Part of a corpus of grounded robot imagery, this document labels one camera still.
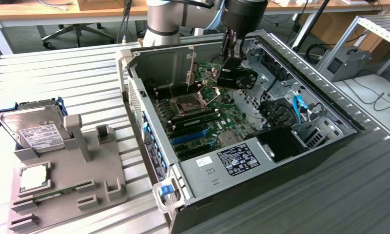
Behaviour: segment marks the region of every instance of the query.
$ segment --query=metal rack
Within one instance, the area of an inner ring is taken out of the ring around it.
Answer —
[[[349,28],[347,29],[336,47],[333,48],[331,54],[328,55],[327,59],[321,61],[321,63],[317,65],[319,71],[323,71],[324,69],[328,68],[340,48],[345,45],[347,40],[349,39],[359,25],[367,28],[373,33],[376,33],[383,39],[390,42],[390,15],[357,16]],[[355,44],[356,46],[360,45],[363,39],[364,37],[356,42]],[[390,65],[390,59],[388,60],[385,65],[380,68],[380,70],[377,71],[377,74],[381,74],[389,65]]]

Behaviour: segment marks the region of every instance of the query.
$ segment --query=metal workbench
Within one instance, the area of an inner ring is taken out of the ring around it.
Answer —
[[[86,131],[102,123],[116,129],[131,193],[126,204],[40,233],[168,233],[120,99],[114,62],[119,47],[2,56],[0,98],[24,101],[60,95],[68,112],[84,115]],[[296,60],[296,64],[305,62],[297,60],[288,48],[280,52]],[[305,68],[303,72],[315,74]],[[387,128],[355,108],[359,104],[339,95],[341,90],[332,89],[313,77],[313,82],[368,128],[367,132],[308,174],[186,233],[390,233],[390,136]],[[16,163],[11,150],[3,150],[11,149],[10,143],[12,140],[0,140],[0,234],[7,229],[10,171]]]

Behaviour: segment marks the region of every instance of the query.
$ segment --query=blue pcie slot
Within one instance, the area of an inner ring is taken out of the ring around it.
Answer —
[[[172,144],[172,145],[178,145],[178,144],[184,143],[184,142],[187,142],[187,141],[191,141],[191,140],[195,140],[195,139],[203,138],[203,137],[207,136],[208,131],[210,131],[210,127],[208,127],[208,129],[203,130],[203,131],[199,132],[199,133],[195,133],[195,134],[191,134],[191,135],[188,135],[188,136],[184,136],[184,137],[182,137],[182,138],[179,138],[179,139],[175,139],[175,140],[172,141],[171,144]]]

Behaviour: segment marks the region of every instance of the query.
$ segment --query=hard disk label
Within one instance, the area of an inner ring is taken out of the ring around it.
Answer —
[[[20,133],[35,150],[64,144],[55,124],[22,129]]]
[[[255,157],[247,144],[238,145],[218,154],[224,167],[232,176],[236,176],[260,166],[258,158]]]

